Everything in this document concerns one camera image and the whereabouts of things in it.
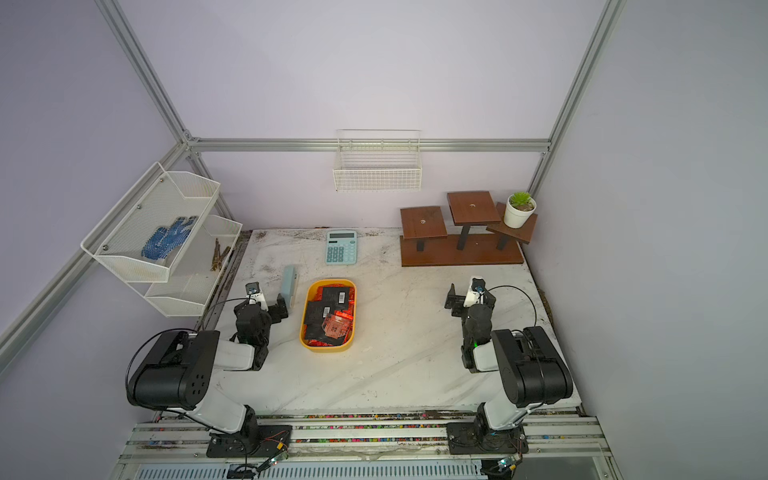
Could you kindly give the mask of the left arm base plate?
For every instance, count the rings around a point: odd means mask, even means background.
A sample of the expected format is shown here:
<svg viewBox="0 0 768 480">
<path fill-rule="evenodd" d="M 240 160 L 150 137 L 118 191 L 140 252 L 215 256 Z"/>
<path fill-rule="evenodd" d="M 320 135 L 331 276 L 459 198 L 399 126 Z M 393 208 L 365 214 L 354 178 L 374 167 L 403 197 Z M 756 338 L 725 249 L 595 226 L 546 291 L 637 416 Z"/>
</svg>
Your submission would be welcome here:
<svg viewBox="0 0 768 480">
<path fill-rule="evenodd" d="M 246 425 L 234 434 L 212 433 L 208 458 L 272 458 L 288 449 L 293 427 L 290 425 Z"/>
</svg>

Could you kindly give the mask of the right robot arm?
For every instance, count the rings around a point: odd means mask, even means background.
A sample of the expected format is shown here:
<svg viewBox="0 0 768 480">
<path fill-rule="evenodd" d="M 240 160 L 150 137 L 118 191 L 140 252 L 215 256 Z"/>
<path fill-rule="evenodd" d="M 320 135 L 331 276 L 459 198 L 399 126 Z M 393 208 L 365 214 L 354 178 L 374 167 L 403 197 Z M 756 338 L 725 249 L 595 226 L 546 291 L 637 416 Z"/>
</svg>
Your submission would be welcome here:
<svg viewBox="0 0 768 480">
<path fill-rule="evenodd" d="M 492 323 L 495 304 L 496 297 L 482 278 L 473 278 L 464 295 L 451 287 L 444 304 L 461 320 L 464 368 L 497 373 L 501 381 L 500 393 L 479 405 L 471 425 L 451 426 L 476 441 L 501 434 L 521 436 L 526 416 L 571 397 L 574 390 L 570 370 L 543 327 L 496 329 Z"/>
</svg>

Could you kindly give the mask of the black barcode tea bag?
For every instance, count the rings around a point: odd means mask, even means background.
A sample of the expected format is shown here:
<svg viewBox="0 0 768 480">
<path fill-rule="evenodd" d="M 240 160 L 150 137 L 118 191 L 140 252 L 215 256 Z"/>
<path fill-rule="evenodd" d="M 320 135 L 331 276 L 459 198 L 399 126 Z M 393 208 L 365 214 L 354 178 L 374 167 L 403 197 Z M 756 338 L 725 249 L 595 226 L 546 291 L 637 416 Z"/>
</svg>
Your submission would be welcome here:
<svg viewBox="0 0 768 480">
<path fill-rule="evenodd" d="M 304 324 L 310 325 L 322 325 L 329 314 L 335 312 L 335 306 L 332 302 L 328 301 L 309 301 L 306 305 Z"/>
<path fill-rule="evenodd" d="M 320 301 L 337 310 L 348 310 L 353 303 L 355 289 L 345 285 L 326 285 L 318 289 Z"/>
</svg>

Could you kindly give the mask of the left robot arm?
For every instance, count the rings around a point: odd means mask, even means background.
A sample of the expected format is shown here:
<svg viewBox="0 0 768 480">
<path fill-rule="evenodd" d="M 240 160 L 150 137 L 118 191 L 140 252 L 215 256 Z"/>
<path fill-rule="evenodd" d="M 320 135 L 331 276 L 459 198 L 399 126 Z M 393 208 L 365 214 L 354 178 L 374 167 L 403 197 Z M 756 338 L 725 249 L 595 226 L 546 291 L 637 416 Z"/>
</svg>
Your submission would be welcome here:
<svg viewBox="0 0 768 480">
<path fill-rule="evenodd" d="M 249 297 L 234 307 L 236 332 L 224 339 L 217 330 L 168 329 L 150 339 L 146 357 L 127 369 L 130 404 L 184 415 L 223 435 L 254 437 L 253 409 L 223 392 L 217 371 L 258 371 L 269 353 L 271 327 L 289 316 L 282 295 L 268 305 Z"/>
</svg>

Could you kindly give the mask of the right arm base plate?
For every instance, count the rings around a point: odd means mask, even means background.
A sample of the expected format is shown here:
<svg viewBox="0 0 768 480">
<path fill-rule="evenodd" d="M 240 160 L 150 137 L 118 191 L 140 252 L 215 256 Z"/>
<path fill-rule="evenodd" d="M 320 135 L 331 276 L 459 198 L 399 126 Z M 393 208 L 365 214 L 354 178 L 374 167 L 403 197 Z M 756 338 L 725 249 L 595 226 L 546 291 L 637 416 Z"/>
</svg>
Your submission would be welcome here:
<svg viewBox="0 0 768 480">
<path fill-rule="evenodd" d="M 529 452 L 522 428 L 492 430 L 474 422 L 451 422 L 446 425 L 446 435 L 452 455 L 524 455 Z"/>
</svg>

